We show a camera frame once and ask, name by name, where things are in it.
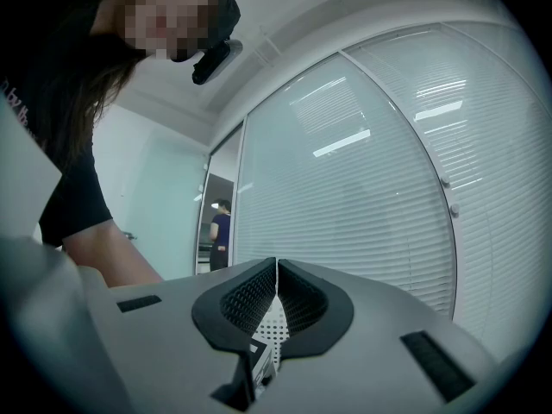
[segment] white wall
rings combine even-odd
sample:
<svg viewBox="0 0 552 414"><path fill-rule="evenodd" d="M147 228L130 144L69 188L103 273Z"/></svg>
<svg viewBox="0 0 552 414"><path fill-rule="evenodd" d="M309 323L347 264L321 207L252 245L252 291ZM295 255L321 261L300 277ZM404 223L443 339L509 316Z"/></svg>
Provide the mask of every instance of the white wall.
<svg viewBox="0 0 552 414"><path fill-rule="evenodd" d="M129 195L144 164L144 149L153 133L181 140L202 152L206 147L145 116L113 105L94 130L93 153L103 197L113 219L125 230Z"/></svg>
<svg viewBox="0 0 552 414"><path fill-rule="evenodd" d="M193 274L207 148L114 105L93 137L97 176L116 224L163 279Z"/></svg>

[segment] black slot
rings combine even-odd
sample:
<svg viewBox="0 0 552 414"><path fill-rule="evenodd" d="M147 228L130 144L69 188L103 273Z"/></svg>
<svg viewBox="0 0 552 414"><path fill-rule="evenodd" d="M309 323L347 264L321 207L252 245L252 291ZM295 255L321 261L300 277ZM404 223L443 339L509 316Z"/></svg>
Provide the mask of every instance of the black slot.
<svg viewBox="0 0 552 414"><path fill-rule="evenodd" d="M235 410L246 411L254 402L254 389L248 361L240 360L232 383L220 386L211 394L211 397Z"/></svg>
<svg viewBox="0 0 552 414"><path fill-rule="evenodd" d="M474 382L425 331L410 333L400 340L447 403L474 386Z"/></svg>
<svg viewBox="0 0 552 414"><path fill-rule="evenodd" d="M119 306L119 310L121 310L121 313L126 313L127 311L139 310L140 308L158 304L159 302L161 302L160 297L152 294L150 296L144 296L143 298L117 302L117 305Z"/></svg>

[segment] woman's arm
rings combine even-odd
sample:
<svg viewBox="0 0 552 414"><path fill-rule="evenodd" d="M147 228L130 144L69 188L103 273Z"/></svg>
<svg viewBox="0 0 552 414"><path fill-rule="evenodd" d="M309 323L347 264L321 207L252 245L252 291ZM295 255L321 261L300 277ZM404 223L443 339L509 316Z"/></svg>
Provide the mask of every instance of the woman's arm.
<svg viewBox="0 0 552 414"><path fill-rule="evenodd" d="M113 220L68 236L63 245L77 265L96 268L108 287L163 280Z"/></svg>
<svg viewBox="0 0 552 414"><path fill-rule="evenodd" d="M211 223L210 224L209 238L214 242L214 241L216 241L217 236L218 236L218 224L217 223Z"/></svg>

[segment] horizontal blinds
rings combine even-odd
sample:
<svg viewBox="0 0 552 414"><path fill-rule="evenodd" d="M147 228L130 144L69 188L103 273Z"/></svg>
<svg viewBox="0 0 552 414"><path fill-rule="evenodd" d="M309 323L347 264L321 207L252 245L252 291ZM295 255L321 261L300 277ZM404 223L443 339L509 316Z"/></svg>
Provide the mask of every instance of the horizontal blinds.
<svg viewBox="0 0 552 414"><path fill-rule="evenodd" d="M552 122L493 53L423 31L348 52L400 99L449 176L465 251L461 323L504 358L528 341L549 283Z"/></svg>
<svg viewBox="0 0 552 414"><path fill-rule="evenodd" d="M546 67L521 30L473 22L451 22L447 26L469 35L506 61L530 85L539 101L546 105L548 113L552 112L552 84Z"/></svg>
<svg viewBox="0 0 552 414"><path fill-rule="evenodd" d="M435 171L396 108L342 57L248 116L234 262L266 256L385 281L451 312L454 250Z"/></svg>

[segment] ceiling light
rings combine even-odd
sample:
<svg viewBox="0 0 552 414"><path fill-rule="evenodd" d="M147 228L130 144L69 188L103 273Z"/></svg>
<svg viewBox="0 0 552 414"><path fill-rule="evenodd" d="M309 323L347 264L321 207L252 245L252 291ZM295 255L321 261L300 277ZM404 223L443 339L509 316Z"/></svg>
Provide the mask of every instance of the ceiling light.
<svg viewBox="0 0 552 414"><path fill-rule="evenodd" d="M416 113L414 121L420 121L424 118L430 118L432 116L438 116L451 110L458 110L462 106L462 101L457 101L451 104L445 104L444 106L436 107L434 109L424 110L423 112Z"/></svg>
<svg viewBox="0 0 552 414"><path fill-rule="evenodd" d="M363 130L362 132L359 132L358 134L348 136L347 138L343 138L342 140L336 141L333 144L330 144L329 146L322 147L321 149L318 149L317 151L313 152L312 154L318 158L319 156L322 156L324 154L328 154L329 152L337 150L338 148L347 146L348 144L352 144L352 143L357 142L359 140L362 140L364 138L368 138L369 136L370 136L370 129Z"/></svg>

